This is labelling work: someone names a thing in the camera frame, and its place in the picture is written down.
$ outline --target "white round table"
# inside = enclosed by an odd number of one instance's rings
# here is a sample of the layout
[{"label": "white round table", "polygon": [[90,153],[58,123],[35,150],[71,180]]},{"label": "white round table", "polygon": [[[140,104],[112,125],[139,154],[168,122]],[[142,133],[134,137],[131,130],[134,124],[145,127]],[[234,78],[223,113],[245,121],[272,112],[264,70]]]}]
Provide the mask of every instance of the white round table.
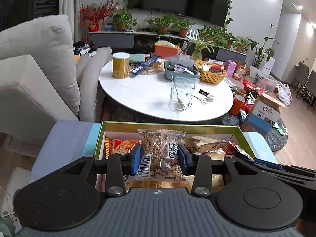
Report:
[{"label": "white round table", "polygon": [[112,61],[100,72],[100,84],[106,94],[121,105],[139,113],[155,118],[178,122],[199,122],[219,118],[233,105],[233,93],[225,81],[218,85],[200,82],[196,84],[193,95],[205,99],[199,94],[202,89],[214,96],[214,101],[203,105],[192,97],[190,109],[182,112],[172,111],[169,106],[171,84],[165,72],[155,75],[138,75],[125,79],[112,77]]}]

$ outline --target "orange tissue box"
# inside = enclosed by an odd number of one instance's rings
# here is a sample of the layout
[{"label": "orange tissue box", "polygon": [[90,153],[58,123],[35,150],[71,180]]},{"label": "orange tissue box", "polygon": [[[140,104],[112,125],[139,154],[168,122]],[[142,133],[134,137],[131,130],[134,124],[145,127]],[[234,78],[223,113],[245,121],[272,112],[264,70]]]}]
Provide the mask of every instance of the orange tissue box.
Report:
[{"label": "orange tissue box", "polygon": [[179,46],[173,45],[174,47],[171,47],[169,42],[156,42],[155,44],[155,55],[161,56],[162,59],[165,59],[167,57],[176,56],[179,53]]}]

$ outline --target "orange basket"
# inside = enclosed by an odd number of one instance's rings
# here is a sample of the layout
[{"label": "orange basket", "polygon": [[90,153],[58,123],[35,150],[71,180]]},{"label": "orange basket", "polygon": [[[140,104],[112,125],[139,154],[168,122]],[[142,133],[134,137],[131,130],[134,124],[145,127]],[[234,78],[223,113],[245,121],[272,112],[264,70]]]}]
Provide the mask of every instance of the orange basket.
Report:
[{"label": "orange basket", "polygon": [[212,65],[210,62],[207,61],[195,61],[194,63],[199,72],[201,73],[201,81],[217,85],[224,79],[224,77],[227,76],[226,70],[223,70],[223,75],[218,75],[212,72],[204,71],[202,69],[204,63],[207,65]]}]

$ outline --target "sofa armrest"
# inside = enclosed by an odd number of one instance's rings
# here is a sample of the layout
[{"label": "sofa armrest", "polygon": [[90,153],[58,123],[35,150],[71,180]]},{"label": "sofa armrest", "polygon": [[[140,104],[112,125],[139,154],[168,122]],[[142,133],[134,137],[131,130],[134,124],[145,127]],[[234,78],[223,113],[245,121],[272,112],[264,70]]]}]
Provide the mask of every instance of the sofa armrest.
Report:
[{"label": "sofa armrest", "polygon": [[31,55],[0,61],[0,132],[42,144],[56,121],[78,120]]},{"label": "sofa armrest", "polygon": [[112,49],[98,48],[90,58],[83,72],[79,90],[81,96],[79,116],[81,121],[99,122],[104,93],[99,85],[99,75],[103,66],[110,61]]}]

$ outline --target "barcode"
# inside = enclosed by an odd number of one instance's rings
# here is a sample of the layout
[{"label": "barcode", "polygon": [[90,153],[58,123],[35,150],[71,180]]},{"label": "barcode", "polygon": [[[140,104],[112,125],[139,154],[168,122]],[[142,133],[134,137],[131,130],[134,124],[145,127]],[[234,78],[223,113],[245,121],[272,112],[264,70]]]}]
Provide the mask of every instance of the barcode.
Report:
[{"label": "barcode", "polygon": [[150,164],[151,164],[151,153],[146,154],[142,157],[142,160],[139,164],[137,177],[149,177],[150,176]]},{"label": "barcode", "polygon": [[168,159],[178,159],[178,145],[176,143],[170,142],[168,144]]},{"label": "barcode", "polygon": [[265,120],[265,122],[268,122],[268,123],[271,124],[271,125],[274,125],[274,124],[275,124],[275,122],[273,122],[272,120],[270,120],[270,119],[268,119],[268,118],[265,118],[264,120]]}]

